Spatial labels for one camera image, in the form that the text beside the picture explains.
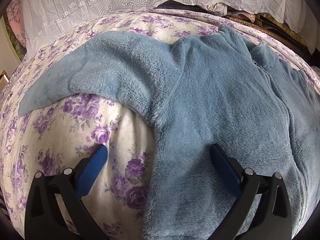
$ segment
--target floral bedsheet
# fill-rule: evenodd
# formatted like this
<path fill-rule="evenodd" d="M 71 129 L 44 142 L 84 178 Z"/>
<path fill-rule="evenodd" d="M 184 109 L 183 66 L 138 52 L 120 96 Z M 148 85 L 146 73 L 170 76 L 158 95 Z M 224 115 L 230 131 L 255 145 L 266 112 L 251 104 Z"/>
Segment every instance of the floral bedsheet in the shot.
<path fill-rule="evenodd" d="M 315 72 L 294 52 L 266 34 L 220 17 L 179 10 L 149 9 L 92 20 L 68 30 L 25 60 L 0 94 L 0 185 L 15 229 L 24 236 L 24 216 L 34 174 L 54 175 L 88 157 L 97 144 L 108 162 L 82 200 L 110 239 L 141 239 L 143 209 L 153 163 L 153 130 L 121 104 L 77 94 L 18 117 L 25 91 L 52 64 L 100 33 L 116 30 L 173 43 L 189 34 L 215 33 L 228 24 L 258 44 L 266 41 L 279 56 L 303 70 L 320 91 Z M 70 230 L 76 228 L 59 198 Z"/>

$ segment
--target metal pin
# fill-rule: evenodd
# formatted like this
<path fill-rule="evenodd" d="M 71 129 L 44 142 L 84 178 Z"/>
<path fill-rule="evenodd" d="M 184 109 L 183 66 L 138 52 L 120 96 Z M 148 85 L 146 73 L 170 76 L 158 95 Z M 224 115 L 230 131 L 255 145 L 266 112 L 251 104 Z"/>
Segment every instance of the metal pin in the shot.
<path fill-rule="evenodd" d="M 276 172 L 276 173 L 275 173 L 275 177 L 276 177 L 277 179 L 281 179 L 281 178 L 282 178 L 282 175 L 281 175 L 279 172 Z"/>
<path fill-rule="evenodd" d="M 253 169 L 250 169 L 250 168 L 245 168 L 244 169 L 244 172 L 248 175 L 252 175 L 253 174 Z"/>
<path fill-rule="evenodd" d="M 71 168 L 66 168 L 66 169 L 63 171 L 63 173 L 64 173 L 65 175 L 70 175 L 70 174 L 72 173 L 72 169 L 71 169 Z"/>
<path fill-rule="evenodd" d="M 42 173 L 41 173 L 41 172 L 37 172 L 37 173 L 35 174 L 35 177 L 36 177 L 37 179 L 39 179 L 41 176 L 42 176 Z"/>

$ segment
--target dark blue fabric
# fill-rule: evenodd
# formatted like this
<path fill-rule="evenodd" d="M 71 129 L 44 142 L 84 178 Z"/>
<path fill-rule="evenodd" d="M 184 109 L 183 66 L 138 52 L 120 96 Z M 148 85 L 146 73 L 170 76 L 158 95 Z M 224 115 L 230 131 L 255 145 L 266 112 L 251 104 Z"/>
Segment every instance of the dark blue fabric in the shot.
<path fill-rule="evenodd" d="M 319 95 L 266 43 L 219 30 L 172 45 L 101 34 L 46 70 L 20 103 L 22 116 L 75 93 L 97 94 L 154 127 L 145 239 L 207 239 L 227 214 L 234 198 L 211 163 L 213 143 L 257 174 L 282 174 L 293 234 L 319 200 Z"/>

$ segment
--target pink floral fabric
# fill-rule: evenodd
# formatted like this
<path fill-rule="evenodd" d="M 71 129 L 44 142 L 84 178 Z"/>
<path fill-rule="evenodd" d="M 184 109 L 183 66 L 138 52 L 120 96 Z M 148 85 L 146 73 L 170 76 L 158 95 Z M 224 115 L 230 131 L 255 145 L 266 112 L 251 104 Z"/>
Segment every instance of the pink floral fabric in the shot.
<path fill-rule="evenodd" d="M 23 23 L 22 0 L 12 0 L 7 7 L 7 17 L 10 27 L 17 40 L 26 47 L 26 33 Z"/>
<path fill-rule="evenodd" d="M 264 33 L 217 16 L 150 9 L 76 26 L 28 62 L 25 57 L 0 93 L 0 185 L 12 224 L 22 236 L 34 174 L 54 175 L 73 168 L 102 143 L 108 148 L 107 164 L 82 200 L 110 239 L 141 239 L 155 143 L 152 129 L 137 114 L 97 95 L 76 94 L 18 117 L 23 94 L 37 78 L 54 62 L 106 31 L 128 31 L 174 43 L 185 35 L 215 33 L 220 24 L 230 25 L 255 44 L 266 41 L 279 57 L 303 70 L 320 91 L 318 76 L 290 49 Z M 69 229 L 76 232 L 67 210 L 61 212 Z"/>

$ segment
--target fuzzy blue fabric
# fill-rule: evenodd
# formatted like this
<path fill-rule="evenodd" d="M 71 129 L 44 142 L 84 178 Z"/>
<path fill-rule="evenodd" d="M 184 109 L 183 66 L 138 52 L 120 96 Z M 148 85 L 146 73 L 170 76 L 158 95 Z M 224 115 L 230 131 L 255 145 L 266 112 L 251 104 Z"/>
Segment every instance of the fuzzy blue fabric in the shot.
<path fill-rule="evenodd" d="M 282 174 L 293 235 L 319 200 L 319 95 L 266 43 L 255 46 L 228 26 L 172 45 L 101 34 L 46 70 L 19 115 L 75 93 L 111 98 L 154 127 L 145 239 L 207 239 L 220 224 L 234 199 L 211 163 L 213 143 L 257 174 Z"/>

